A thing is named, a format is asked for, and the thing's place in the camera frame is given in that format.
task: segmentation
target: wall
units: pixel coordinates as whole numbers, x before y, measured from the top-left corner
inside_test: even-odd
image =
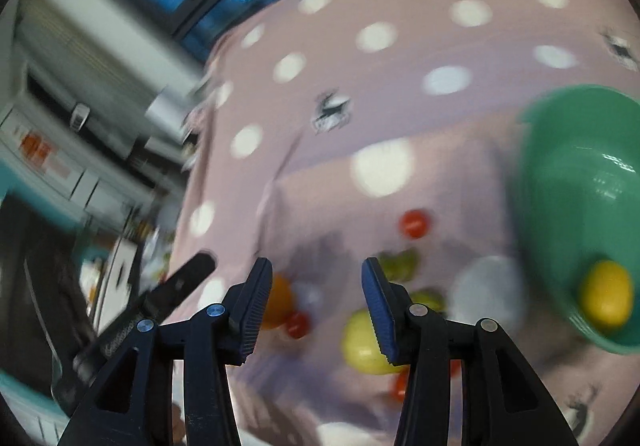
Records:
[[[153,32],[117,0],[49,1],[152,90],[160,92],[170,86],[186,95],[198,84],[202,70],[195,61],[180,54],[168,37]]]

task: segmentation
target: pink tablecloth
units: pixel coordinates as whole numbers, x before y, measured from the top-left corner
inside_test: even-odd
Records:
[[[567,84],[639,97],[639,40],[626,0],[282,0],[226,36],[172,257],[209,249],[219,268],[172,319],[222,299],[256,254],[314,317],[300,342],[264,332],[230,371],[239,425],[273,446],[390,444],[390,379],[357,373],[339,348],[364,307],[360,262],[401,246],[396,220],[414,207],[436,226],[411,289],[446,290],[475,258],[513,256],[516,113]],[[516,341],[595,446],[638,387],[640,357],[584,343],[532,299]],[[459,424],[454,397],[452,444]]]

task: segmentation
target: green apple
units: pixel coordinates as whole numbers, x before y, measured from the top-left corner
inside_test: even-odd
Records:
[[[369,311],[354,312],[342,334],[342,355],[347,365],[363,374],[395,374],[402,366],[393,366],[380,352]]]
[[[435,312],[446,311],[447,307],[444,296],[436,289],[421,289],[420,291],[411,293],[410,296],[412,302],[426,305],[429,309],[433,309]]]
[[[386,279],[389,282],[397,282],[401,280],[402,271],[396,255],[388,251],[382,251],[376,257],[382,268],[382,272],[385,273]]]
[[[418,264],[420,264],[420,253],[415,248],[408,248],[404,251],[400,251],[396,255],[396,264],[399,270],[400,282],[408,282],[415,276],[415,272],[418,270]]]

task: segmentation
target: yellow lemon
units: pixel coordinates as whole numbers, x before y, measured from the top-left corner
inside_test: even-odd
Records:
[[[628,271],[613,261],[595,263],[580,286],[580,307],[603,332],[622,327],[634,307],[634,284]]]

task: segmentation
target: cherry tomato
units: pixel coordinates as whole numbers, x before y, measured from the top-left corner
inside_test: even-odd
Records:
[[[406,384],[409,381],[409,369],[406,368],[400,372],[394,380],[394,386],[391,388],[391,397],[397,402],[404,401],[404,394],[406,393]]]
[[[409,239],[421,239],[431,229],[431,219],[424,210],[409,210],[400,217],[399,229]]]
[[[455,378],[462,371],[462,361],[460,360],[450,360],[449,362],[449,374],[451,375],[451,379]]]
[[[309,334],[311,322],[306,312],[293,311],[284,322],[287,334],[294,340],[299,340],[303,336]]]

